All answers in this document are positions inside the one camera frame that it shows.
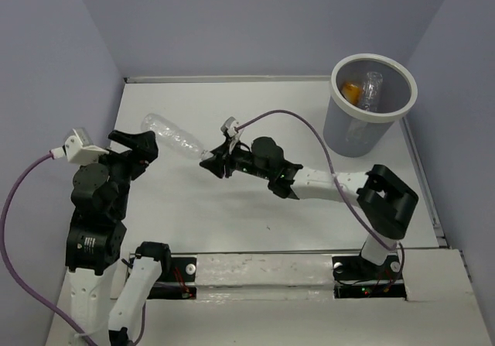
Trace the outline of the clear bottle white-blue cap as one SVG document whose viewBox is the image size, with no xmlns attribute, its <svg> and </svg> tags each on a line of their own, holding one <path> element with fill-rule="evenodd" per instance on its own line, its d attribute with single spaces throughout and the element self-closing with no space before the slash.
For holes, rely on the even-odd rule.
<svg viewBox="0 0 495 346">
<path fill-rule="evenodd" d="M 362 94 L 359 108 L 365 111 L 377 112 L 381 99 L 381 88 L 384 78 L 377 71 L 367 72 L 362 83 Z"/>
<path fill-rule="evenodd" d="M 196 136 L 161 115 L 147 114 L 142 120 L 141 130 L 154 132 L 159 143 L 187 159 L 201 161 L 213 155 Z"/>
</svg>

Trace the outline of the orange blue label bottle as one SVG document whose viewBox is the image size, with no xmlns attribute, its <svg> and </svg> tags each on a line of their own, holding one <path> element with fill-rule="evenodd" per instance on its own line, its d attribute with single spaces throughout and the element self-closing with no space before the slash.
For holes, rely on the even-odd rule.
<svg viewBox="0 0 495 346">
<path fill-rule="evenodd" d="M 362 94 L 362 88 L 353 82 L 345 82 L 343 83 L 340 92 L 349 103 L 357 106 Z"/>
</svg>

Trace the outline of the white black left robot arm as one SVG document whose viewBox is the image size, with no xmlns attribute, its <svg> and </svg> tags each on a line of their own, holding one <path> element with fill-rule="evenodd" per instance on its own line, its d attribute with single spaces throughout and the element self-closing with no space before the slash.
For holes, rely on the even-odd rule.
<svg viewBox="0 0 495 346">
<path fill-rule="evenodd" d="M 152 131 L 112 131 L 108 138 L 126 146 L 114 152 L 94 145 L 76 128 L 64 144 L 71 163 L 79 165 L 70 199 L 75 207 L 67 236 L 65 263 L 70 283 L 70 316 L 75 322 L 70 345 L 129 345 L 154 284 L 171 271 L 167 244 L 143 242 L 136 248 L 131 274 L 120 296 L 111 300 L 114 274 L 127 231 L 131 182 L 158 158 Z"/>
</svg>

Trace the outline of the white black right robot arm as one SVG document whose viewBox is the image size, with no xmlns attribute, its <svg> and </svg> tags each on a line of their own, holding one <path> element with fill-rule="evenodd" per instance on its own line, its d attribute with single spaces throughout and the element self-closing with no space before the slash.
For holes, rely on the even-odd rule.
<svg viewBox="0 0 495 346">
<path fill-rule="evenodd" d="M 250 146 L 226 139 L 201 155 L 200 166 L 220 179 L 238 171 L 266 180 L 268 189 L 281 199 L 343 203 L 367 232 L 356 259 L 357 271 L 366 278 L 384 269 L 418 204 L 417 193 L 385 165 L 355 173 L 314 170 L 289 162 L 270 137 L 259 137 Z"/>
</svg>

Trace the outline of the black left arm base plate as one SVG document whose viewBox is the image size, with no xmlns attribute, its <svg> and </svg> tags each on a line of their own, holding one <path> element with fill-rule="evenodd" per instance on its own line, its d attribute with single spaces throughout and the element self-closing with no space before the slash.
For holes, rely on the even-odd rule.
<svg viewBox="0 0 495 346">
<path fill-rule="evenodd" d="M 189 287 L 177 268 L 162 273 L 162 262 L 154 257 L 136 255 L 131 264 L 121 261 L 130 271 L 122 295 L 126 300 L 143 304 L 147 299 L 194 300 L 196 289 Z"/>
</svg>

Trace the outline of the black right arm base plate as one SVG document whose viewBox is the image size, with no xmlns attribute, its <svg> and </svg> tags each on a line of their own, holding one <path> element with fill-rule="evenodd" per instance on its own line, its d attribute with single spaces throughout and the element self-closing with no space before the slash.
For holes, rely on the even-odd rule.
<svg viewBox="0 0 495 346">
<path fill-rule="evenodd" d="M 379 266 L 359 255 L 333 256 L 332 264 L 336 299 L 407 298 L 397 255 L 389 255 Z"/>
</svg>

